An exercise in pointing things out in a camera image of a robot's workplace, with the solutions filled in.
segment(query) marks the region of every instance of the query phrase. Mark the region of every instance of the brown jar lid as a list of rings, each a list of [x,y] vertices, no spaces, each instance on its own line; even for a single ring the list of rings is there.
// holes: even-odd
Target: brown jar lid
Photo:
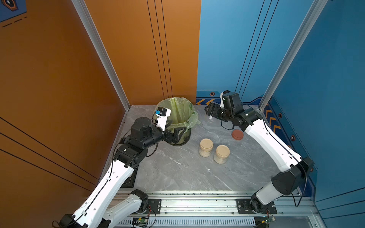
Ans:
[[[200,141],[200,149],[209,152],[213,149],[213,142],[210,139],[203,139]]]
[[[219,157],[220,159],[226,159],[226,158],[228,158],[229,154],[230,154],[230,151],[229,151],[228,146],[225,146],[225,145],[217,146],[217,149],[215,151],[215,155],[217,155],[217,157]]]
[[[232,138],[234,138],[235,140],[241,140],[243,139],[243,132],[240,130],[234,130],[232,132]]]

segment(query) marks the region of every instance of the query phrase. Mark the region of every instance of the red lid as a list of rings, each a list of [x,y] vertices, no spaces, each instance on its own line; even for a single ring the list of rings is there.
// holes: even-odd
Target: red lid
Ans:
[[[240,130],[234,130],[232,132],[232,138],[234,138],[235,140],[241,140],[243,139],[243,132]]]

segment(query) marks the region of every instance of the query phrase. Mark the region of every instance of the aluminum frame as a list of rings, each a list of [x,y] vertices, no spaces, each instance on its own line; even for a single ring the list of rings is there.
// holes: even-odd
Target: aluminum frame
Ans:
[[[254,192],[240,191],[155,191],[146,192],[149,198],[162,199],[160,217],[184,216],[228,216],[250,217],[260,214],[238,214],[236,199],[251,198]],[[114,206],[128,196],[127,191],[118,191],[109,206]],[[295,193],[296,201],[300,196]],[[292,196],[282,196],[274,200],[278,213],[275,216],[312,216],[319,212],[310,197],[303,197],[300,206],[295,207]]]
[[[75,6],[78,16],[80,17],[80,19],[90,37],[90,40],[93,43],[97,54],[99,55],[101,62],[103,63],[105,71],[107,72],[109,79],[112,82],[114,89],[115,89],[116,93],[118,94],[118,97],[119,97],[121,103],[124,106],[124,109],[126,111],[129,110],[131,105],[128,102],[127,96],[126,96],[126,94],[123,90],[123,87],[119,81],[119,78],[115,72],[115,69],[109,58],[107,50],[105,49],[103,41],[101,40],[101,37],[96,29],[94,21],[91,18],[90,12],[86,6],[85,1],[84,0],[72,0],[72,3]]]
[[[317,21],[319,15],[321,14],[323,8],[325,7],[328,0],[314,0],[311,7],[309,8],[306,17],[304,18],[303,22],[301,23],[292,43],[289,46],[288,51],[286,52],[283,60],[281,61],[276,73],[271,80],[268,88],[264,96],[262,97],[259,108],[261,111],[264,110],[267,103],[269,102],[271,96],[274,94],[277,86],[279,85],[280,81],[284,77],[286,71],[288,70],[290,64],[294,60],[296,54],[298,53],[300,47],[302,46],[303,42],[307,38],[309,32],[311,31],[314,23]]]

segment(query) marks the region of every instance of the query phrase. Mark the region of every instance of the orange wall panel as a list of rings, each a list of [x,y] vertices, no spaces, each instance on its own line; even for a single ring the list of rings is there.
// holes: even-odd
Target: orange wall panel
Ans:
[[[131,105],[195,103],[201,1],[85,2]]]
[[[125,110],[72,2],[26,4],[0,23],[0,227],[43,228],[95,188]]]
[[[173,95],[186,97],[195,104],[201,1],[163,0],[156,1],[156,4],[161,2],[164,10]]]

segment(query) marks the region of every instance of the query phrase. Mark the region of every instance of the wire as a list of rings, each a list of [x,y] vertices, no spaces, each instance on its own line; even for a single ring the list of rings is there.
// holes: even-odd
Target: wire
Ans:
[[[114,153],[115,153],[115,149],[118,145],[116,145],[113,149],[113,158],[114,158]],[[112,175],[112,171],[113,171],[113,160],[112,160],[112,164],[111,164],[111,168],[110,168],[110,174],[109,174],[109,178]],[[102,188],[99,190],[99,192],[96,194],[96,196],[94,197],[94,199],[91,201],[91,203],[89,204],[89,206],[86,208],[85,212],[90,208],[90,206],[92,205],[92,203],[95,201],[96,197],[99,195],[99,193],[102,191],[102,189],[107,185],[107,183],[109,182],[109,180],[107,180],[105,182],[105,184],[102,186]]]
[[[152,154],[150,154],[150,155],[147,155],[146,157],[151,157],[155,152],[156,152],[156,150],[157,150],[157,147],[158,147],[158,143],[156,144],[156,148],[155,148],[155,150],[152,152]]]
[[[75,223],[76,223],[76,222],[77,222],[77,221],[81,218],[81,216],[82,216],[82,215],[80,215],[80,217],[78,217],[78,219],[76,219],[76,220],[75,220],[75,221],[73,221],[72,223],[70,223],[70,224],[68,224],[68,225],[66,225],[66,226],[63,226],[63,227],[62,227],[62,226],[61,226],[61,225],[60,225],[60,224],[59,224],[56,220],[54,220],[54,221],[52,222],[52,227],[53,227],[53,228],[65,228],[65,227],[69,227],[69,226],[71,226],[71,225],[75,224]],[[53,225],[53,223],[54,223],[54,222],[56,222],[56,223],[58,224],[58,227],[56,227],[56,226],[54,226],[54,225]]]
[[[265,126],[265,128],[266,128],[266,131],[269,133],[269,135],[271,135],[271,137],[273,137],[273,139],[275,139],[275,141],[277,142],[277,143],[279,143],[297,162],[298,162],[298,164],[300,165],[300,167],[303,169],[303,171],[305,172],[305,169],[304,169],[304,167],[301,165],[301,163],[269,132],[269,130],[267,129],[267,127],[266,127],[266,123],[265,123],[265,121],[264,121],[264,119],[262,119],[262,121],[264,122],[264,126]],[[305,174],[305,177],[306,177],[306,183],[305,183],[305,185],[304,185],[304,189],[303,189],[303,193],[302,193],[302,195],[300,196],[300,199],[299,199],[299,201],[298,201],[298,205],[295,203],[295,199],[294,199],[294,205],[295,205],[295,207],[297,208],[297,207],[299,207],[299,204],[300,204],[300,202],[301,202],[301,200],[302,200],[302,198],[303,198],[303,195],[304,195],[304,192],[306,191],[306,187],[307,187],[307,174]]]
[[[124,135],[123,135],[123,137],[122,138],[124,138],[127,134],[128,134],[128,132],[130,132],[132,129],[129,129]]]
[[[223,127],[223,128],[230,131],[230,130],[233,130],[234,127],[235,127],[234,124],[232,124],[232,128],[231,129],[228,129],[228,128],[225,128],[225,127]]]
[[[151,209],[151,207],[150,207],[150,210],[155,214],[155,220],[153,221],[153,224],[149,227],[149,228],[151,228],[154,224],[155,224],[155,222],[156,222],[156,220],[157,220],[157,216],[156,216],[156,213]]]

